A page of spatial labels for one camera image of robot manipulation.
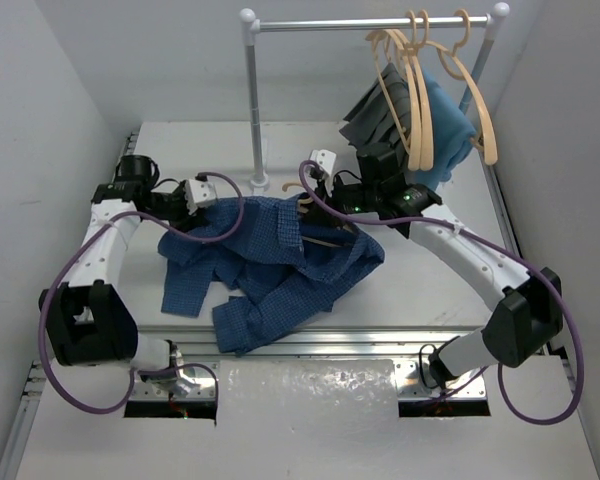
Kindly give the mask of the beige plastic hanger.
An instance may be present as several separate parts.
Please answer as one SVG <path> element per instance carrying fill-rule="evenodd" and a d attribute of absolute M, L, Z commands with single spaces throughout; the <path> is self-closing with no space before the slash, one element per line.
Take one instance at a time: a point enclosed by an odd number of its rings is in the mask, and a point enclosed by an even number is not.
<path fill-rule="evenodd" d="M 282 185 L 281 190 L 283 192 L 287 192 L 290 188 L 295 187 L 300 188 L 302 187 L 302 184 L 300 182 L 294 181 L 286 182 Z M 330 215 L 322 208 L 317 206 L 310 197 L 298 198 L 296 201 L 296 211 L 300 215 L 301 223 L 317 225 L 321 227 L 328 227 L 331 229 L 336 229 L 338 231 L 344 231 L 352 235 L 356 234 L 357 232 L 351 224 L 343 220 L 337 219 L 336 217 Z M 347 243 L 341 245 L 305 235 L 302 235 L 301 238 L 309 243 L 321 245 L 328 248 L 340 248 L 348 245 Z"/>

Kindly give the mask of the blue plaid shirt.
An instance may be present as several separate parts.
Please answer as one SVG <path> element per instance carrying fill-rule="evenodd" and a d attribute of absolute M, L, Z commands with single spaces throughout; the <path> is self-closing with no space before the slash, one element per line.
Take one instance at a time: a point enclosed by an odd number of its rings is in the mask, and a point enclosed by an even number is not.
<path fill-rule="evenodd" d="M 163 235 L 157 247 L 167 260 L 162 310 L 198 316 L 214 281 L 241 290 L 212 310 L 223 353 L 268 345 L 330 311 L 385 259 L 381 245 L 360 230 L 302 223 L 295 198 L 253 196 L 243 206 L 224 198 L 207 210 L 206 219 L 193 236 L 214 238 L 233 224 L 239 227 L 211 244 Z"/>

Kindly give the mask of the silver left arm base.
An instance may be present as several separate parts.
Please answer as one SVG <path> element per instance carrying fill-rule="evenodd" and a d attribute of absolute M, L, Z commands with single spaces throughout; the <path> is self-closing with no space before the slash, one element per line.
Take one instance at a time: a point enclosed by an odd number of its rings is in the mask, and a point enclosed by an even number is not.
<path fill-rule="evenodd" d="M 140 370 L 139 378 L 165 391 L 172 400 L 205 397 L 218 400 L 219 380 L 215 370 L 204 363 L 186 362 L 175 343 L 170 343 L 169 364 L 165 369 Z"/>

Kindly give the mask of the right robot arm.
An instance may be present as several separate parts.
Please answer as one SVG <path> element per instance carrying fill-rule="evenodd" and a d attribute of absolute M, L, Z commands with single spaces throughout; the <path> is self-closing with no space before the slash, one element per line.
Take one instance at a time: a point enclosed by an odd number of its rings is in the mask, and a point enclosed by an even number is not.
<path fill-rule="evenodd" d="M 550 269 L 535 277 L 507 255 L 471 239 L 458 217 L 434 190 L 410 183 L 386 143 L 357 153 L 360 179 L 337 178 L 336 155 L 314 150 L 307 161 L 317 185 L 310 216 L 319 222 L 343 223 L 355 214 L 374 213 L 377 224 L 396 229 L 426 248 L 480 296 L 491 316 L 474 332 L 455 337 L 428 357 L 428 373 L 440 388 L 462 374 L 495 364 L 519 367 L 563 329 L 555 298 L 559 277 Z"/>

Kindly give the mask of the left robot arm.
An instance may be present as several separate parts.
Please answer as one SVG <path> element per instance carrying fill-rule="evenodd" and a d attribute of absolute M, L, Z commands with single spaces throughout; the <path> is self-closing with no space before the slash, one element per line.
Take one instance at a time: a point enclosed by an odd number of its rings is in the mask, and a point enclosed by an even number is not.
<path fill-rule="evenodd" d="M 157 191 L 160 171 L 143 155 L 120 158 L 114 178 L 91 200 L 88 250 L 65 274 L 50 302 L 46 331 L 59 364 L 87 366 L 123 362 L 136 370 L 163 370 L 172 346 L 140 334 L 117 285 L 130 241 L 147 213 L 188 232 L 202 223 L 199 211 L 215 199 L 206 176 Z"/>

